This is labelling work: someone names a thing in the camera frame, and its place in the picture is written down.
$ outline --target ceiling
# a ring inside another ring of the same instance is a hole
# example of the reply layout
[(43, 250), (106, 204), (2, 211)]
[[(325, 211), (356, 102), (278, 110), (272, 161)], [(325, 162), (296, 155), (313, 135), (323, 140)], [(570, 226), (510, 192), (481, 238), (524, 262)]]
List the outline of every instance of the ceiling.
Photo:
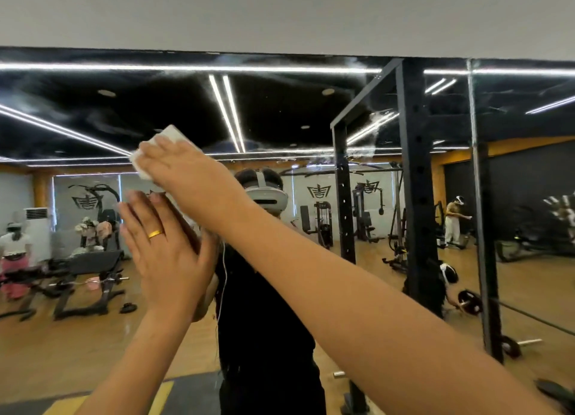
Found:
[[(389, 58), (349, 56), (280, 56), (217, 53), (105, 51), (82, 49), (0, 49), (0, 157), (52, 159), (122, 156), (133, 151), (169, 124), (206, 153), (220, 158), (271, 157), (271, 153), (330, 147), (330, 122), (374, 77), (365, 69), (382, 68)], [(100, 67), (92, 70), (46, 70), (50, 64), (99, 63), (146, 65), (147, 70)], [(42, 68), (31, 68), (41, 64)], [(230, 71), (183, 71), (158, 66), (226, 66)], [(533, 61), (476, 61), (476, 68), (560, 67)], [(313, 72), (242, 72), (237, 67), (274, 66), (342, 69), (337, 74)], [(465, 68), (462, 59), (428, 59), (426, 68)], [(220, 108), (211, 82), (218, 86), (221, 103), (237, 142)], [(244, 145), (237, 134), (224, 77), (234, 99)], [(441, 88), (426, 94), (429, 132), (442, 145), (469, 144), (469, 100), (465, 75), (426, 74), (426, 87), (445, 79)], [(509, 75), (474, 78), (478, 126), (487, 140), (522, 136), (573, 134), (571, 115), (575, 102), (557, 109), (526, 115), (533, 108), (575, 96), (575, 77), (516, 77)], [(378, 114), (397, 111), (394, 77), (385, 78), (348, 117), (349, 135), (377, 120)], [(28, 121), (45, 120), (116, 147), (109, 149), (71, 139), (33, 126), (14, 114), (28, 114)], [(374, 134), (351, 146), (383, 149), (399, 145), (398, 120), (385, 123)], [(126, 162), (109, 159), (104, 162)]]

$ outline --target forearm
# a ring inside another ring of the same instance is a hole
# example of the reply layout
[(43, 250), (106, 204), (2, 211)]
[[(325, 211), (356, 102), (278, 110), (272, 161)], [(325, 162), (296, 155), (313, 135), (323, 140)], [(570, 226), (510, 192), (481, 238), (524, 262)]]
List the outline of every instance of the forearm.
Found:
[(189, 327), (189, 315), (148, 313), (122, 359), (76, 415), (144, 415)]
[(496, 361), (372, 274), (262, 210), (240, 217), (225, 239), (384, 411), (461, 413), (473, 402), (476, 413), (552, 413)]

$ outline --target hand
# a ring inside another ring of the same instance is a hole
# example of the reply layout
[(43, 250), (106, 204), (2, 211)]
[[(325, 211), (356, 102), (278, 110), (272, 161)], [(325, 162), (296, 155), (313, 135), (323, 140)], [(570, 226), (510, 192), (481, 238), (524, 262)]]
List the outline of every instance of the hand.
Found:
[[(131, 191), (129, 204), (119, 203), (119, 213), (124, 220), (121, 234), (141, 275), (148, 312), (160, 317), (182, 314), (191, 322), (212, 279), (217, 238), (203, 234), (199, 253), (194, 251), (176, 209), (158, 193), (152, 193), (148, 200), (144, 193)], [(162, 233), (149, 238), (155, 231)]]
[(223, 164), (188, 142), (173, 143), (160, 135), (154, 141), (157, 145), (140, 144), (138, 166), (198, 224), (222, 234), (235, 217), (257, 207)]

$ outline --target white cloth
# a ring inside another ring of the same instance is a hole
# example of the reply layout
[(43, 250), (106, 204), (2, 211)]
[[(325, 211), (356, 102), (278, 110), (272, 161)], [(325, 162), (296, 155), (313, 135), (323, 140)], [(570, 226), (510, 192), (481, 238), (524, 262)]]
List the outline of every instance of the white cloth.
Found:
[(445, 217), (445, 242), (459, 244), (459, 218), (456, 216)]
[(7, 233), (0, 237), (0, 248), (4, 250), (3, 256), (21, 254), (26, 252), (26, 245), (32, 244), (32, 238), (22, 233), (18, 241), (12, 240), (12, 233)]

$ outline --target white air conditioner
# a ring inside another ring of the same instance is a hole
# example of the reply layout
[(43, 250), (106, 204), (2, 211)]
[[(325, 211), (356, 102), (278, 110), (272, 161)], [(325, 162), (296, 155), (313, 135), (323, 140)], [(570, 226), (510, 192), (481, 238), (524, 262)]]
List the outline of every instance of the white air conditioner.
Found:
[(30, 265), (37, 265), (39, 262), (52, 257), (48, 208), (30, 207), (24, 209), (24, 212), (26, 214), (25, 233), (32, 239), (32, 258)]

